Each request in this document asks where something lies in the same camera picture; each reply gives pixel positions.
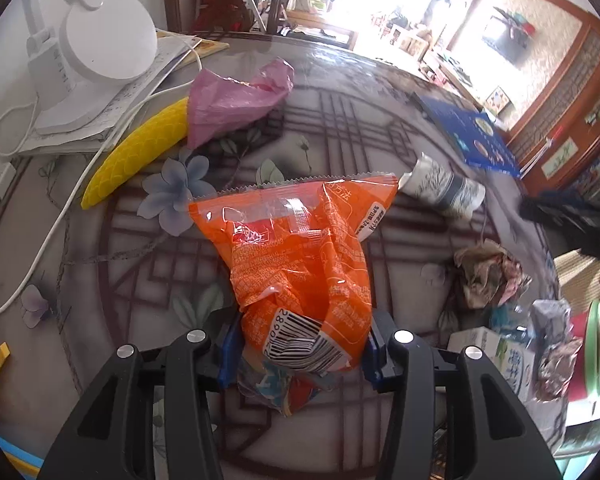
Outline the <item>white green milk carton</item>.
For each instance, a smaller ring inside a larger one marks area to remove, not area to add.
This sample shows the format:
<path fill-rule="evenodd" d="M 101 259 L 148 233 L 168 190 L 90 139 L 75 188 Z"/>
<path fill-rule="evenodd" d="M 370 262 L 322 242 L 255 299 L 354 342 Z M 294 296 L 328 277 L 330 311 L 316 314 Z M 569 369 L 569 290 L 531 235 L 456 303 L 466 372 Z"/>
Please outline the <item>white green milk carton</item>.
<path fill-rule="evenodd" d="M 534 353 L 523 344 L 505 338 L 486 327 L 452 333 L 449 351 L 460 352 L 476 346 L 493 362 L 522 403 L 533 396 Z"/>

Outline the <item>silver foil wrapper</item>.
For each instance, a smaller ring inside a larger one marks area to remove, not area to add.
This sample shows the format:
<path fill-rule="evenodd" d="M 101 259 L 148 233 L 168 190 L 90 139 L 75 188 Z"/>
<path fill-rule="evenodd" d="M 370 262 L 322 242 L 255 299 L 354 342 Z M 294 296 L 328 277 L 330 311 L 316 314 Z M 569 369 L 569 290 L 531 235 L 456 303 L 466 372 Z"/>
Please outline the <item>silver foil wrapper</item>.
<path fill-rule="evenodd" d="M 536 382 L 544 401 L 562 398 L 576 367 L 581 337 L 573 335 L 567 300 L 535 300 L 531 307 L 535 332 Z"/>

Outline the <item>brown paper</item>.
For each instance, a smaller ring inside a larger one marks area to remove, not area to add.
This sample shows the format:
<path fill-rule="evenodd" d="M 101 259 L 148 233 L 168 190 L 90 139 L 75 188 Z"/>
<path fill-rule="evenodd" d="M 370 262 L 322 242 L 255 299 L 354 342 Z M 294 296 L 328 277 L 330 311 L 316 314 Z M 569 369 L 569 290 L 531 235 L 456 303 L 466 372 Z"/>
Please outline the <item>brown paper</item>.
<path fill-rule="evenodd" d="M 494 240 L 458 250 L 453 261 L 460 270 L 460 286 L 469 310 L 517 300 L 532 282 L 520 261 Z"/>

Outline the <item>orange snack bag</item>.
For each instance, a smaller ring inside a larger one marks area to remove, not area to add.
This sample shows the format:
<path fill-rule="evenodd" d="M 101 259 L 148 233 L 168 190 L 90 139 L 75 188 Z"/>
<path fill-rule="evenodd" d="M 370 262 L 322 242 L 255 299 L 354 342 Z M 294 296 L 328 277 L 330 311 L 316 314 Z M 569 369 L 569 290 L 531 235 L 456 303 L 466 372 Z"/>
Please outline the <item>orange snack bag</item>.
<path fill-rule="evenodd" d="M 279 413 L 358 366 L 373 310 L 362 244 L 398 191 L 395 174 L 375 172 L 189 203 L 230 270 L 246 342 L 238 382 Z"/>

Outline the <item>pink plastic snack bag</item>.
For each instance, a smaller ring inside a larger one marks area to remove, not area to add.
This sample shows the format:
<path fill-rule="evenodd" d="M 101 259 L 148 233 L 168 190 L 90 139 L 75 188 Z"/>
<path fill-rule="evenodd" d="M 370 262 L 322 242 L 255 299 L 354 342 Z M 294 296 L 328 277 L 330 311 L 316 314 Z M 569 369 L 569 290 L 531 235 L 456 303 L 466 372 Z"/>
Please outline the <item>pink plastic snack bag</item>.
<path fill-rule="evenodd" d="M 199 148 L 221 133 L 252 124 L 293 88 L 294 68 L 281 58 L 262 66 L 250 81 L 221 77 L 204 68 L 188 92 L 187 145 Z"/>

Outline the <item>red green trash bin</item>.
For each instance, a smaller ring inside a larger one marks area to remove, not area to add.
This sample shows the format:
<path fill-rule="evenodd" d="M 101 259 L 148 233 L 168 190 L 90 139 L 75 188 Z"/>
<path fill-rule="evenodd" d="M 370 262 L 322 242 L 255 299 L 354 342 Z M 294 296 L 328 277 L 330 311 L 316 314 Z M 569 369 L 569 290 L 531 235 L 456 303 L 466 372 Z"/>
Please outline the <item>red green trash bin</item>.
<path fill-rule="evenodd" d="M 570 402 L 600 395 L 600 302 L 571 318 L 573 336 L 582 340 L 568 388 Z"/>

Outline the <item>beige checked chair cover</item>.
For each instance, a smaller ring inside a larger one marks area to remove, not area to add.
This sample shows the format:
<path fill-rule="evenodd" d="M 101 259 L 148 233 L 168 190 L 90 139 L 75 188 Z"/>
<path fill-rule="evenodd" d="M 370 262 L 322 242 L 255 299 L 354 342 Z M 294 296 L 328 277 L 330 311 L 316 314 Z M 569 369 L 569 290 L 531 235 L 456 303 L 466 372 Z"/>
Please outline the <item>beige checked chair cover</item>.
<path fill-rule="evenodd" d="M 588 312 L 600 300 L 600 260 L 577 250 L 555 258 L 560 296 L 568 301 L 572 315 Z"/>

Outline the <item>teal clear plastic wrapper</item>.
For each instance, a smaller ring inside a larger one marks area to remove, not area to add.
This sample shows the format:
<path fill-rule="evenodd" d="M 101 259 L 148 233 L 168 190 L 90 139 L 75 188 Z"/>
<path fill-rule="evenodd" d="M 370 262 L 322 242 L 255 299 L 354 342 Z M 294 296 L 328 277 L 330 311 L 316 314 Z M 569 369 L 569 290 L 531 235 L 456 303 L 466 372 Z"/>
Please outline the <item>teal clear plastic wrapper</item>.
<path fill-rule="evenodd" d="M 489 327 L 497 333 L 523 333 L 529 327 L 529 312 L 519 304 L 506 302 L 491 311 Z"/>

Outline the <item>blue hardcover book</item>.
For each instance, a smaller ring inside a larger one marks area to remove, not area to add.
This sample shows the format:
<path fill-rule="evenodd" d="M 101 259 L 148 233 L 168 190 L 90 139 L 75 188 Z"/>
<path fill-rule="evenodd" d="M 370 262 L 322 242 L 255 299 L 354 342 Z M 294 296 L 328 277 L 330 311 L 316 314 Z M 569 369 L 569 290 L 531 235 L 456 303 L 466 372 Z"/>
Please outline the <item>blue hardcover book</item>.
<path fill-rule="evenodd" d="M 414 94 L 413 100 L 446 135 L 465 164 L 521 178 L 518 162 L 486 114 L 420 94 Z"/>

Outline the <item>low wooden tv cabinet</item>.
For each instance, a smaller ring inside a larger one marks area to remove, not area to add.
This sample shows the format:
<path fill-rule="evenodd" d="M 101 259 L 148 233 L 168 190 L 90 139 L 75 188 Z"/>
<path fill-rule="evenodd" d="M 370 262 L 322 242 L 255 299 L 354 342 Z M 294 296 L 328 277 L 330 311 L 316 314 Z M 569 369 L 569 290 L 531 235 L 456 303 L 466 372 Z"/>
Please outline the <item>low wooden tv cabinet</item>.
<path fill-rule="evenodd" d="M 478 110 L 483 110 L 483 100 L 478 96 L 474 81 L 450 51 L 431 47 L 424 54 L 422 62 L 432 68 L 439 78 L 444 79 L 446 86 L 453 87 L 460 96 L 474 104 Z"/>

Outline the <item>stack of white papers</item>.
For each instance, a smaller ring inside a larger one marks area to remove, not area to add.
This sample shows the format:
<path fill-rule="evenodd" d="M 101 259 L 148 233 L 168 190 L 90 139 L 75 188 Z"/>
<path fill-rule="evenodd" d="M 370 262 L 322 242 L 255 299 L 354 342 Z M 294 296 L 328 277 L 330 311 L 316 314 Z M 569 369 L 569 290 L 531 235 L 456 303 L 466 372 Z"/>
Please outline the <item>stack of white papers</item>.
<path fill-rule="evenodd" d="M 178 66 L 195 62 L 192 49 L 201 51 L 202 39 L 196 36 L 167 34 L 158 38 L 157 54 L 151 66 L 140 78 L 120 87 L 115 94 L 106 94 L 106 106 L 84 126 L 67 126 L 56 132 L 44 132 L 43 125 L 33 126 L 20 146 L 18 155 L 49 155 L 95 153 L 114 137 L 114 129 L 128 118 L 130 110 L 148 98 Z"/>

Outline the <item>yellow silicone banana case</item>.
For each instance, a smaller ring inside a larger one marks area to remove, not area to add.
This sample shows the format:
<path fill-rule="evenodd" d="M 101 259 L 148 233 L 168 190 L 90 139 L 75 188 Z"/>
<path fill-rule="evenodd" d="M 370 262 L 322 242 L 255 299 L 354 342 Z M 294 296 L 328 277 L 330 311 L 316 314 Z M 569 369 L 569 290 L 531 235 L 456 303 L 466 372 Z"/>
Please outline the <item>yellow silicone banana case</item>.
<path fill-rule="evenodd" d="M 90 209 L 135 176 L 188 133 L 188 99 L 164 108 L 132 131 L 104 160 L 84 191 L 81 207 Z"/>

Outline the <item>wooden sofa with cushions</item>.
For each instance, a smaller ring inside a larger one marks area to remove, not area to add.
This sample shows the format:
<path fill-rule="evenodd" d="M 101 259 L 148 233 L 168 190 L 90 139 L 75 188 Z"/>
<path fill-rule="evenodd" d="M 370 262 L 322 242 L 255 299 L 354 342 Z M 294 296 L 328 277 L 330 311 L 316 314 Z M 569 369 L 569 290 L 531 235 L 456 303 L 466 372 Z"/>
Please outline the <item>wooden sofa with cushions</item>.
<path fill-rule="evenodd" d="M 286 36 L 354 49 L 358 33 L 334 10 L 336 0 L 284 1 Z"/>

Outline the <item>white desk lamp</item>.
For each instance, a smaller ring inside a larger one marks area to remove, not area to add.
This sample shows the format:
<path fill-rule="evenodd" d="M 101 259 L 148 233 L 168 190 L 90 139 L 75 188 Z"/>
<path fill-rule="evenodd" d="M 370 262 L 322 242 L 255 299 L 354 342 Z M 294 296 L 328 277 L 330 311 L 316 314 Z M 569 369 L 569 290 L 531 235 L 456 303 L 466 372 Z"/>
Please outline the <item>white desk lamp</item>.
<path fill-rule="evenodd" d="M 95 119 L 157 54 L 154 21 L 138 0 L 65 0 L 58 29 L 38 0 L 22 0 L 35 92 L 34 131 L 66 133 Z"/>

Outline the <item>wall-mounted television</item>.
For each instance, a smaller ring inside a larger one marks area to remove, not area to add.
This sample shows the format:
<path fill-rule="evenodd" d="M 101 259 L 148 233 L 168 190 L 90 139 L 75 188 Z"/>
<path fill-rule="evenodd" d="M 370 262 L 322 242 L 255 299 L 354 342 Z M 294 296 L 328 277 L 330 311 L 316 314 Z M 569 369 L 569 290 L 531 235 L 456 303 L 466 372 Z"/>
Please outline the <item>wall-mounted television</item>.
<path fill-rule="evenodd" d="M 527 53 L 529 36 L 517 24 L 491 16 L 484 25 L 482 40 L 506 61 L 516 64 Z"/>

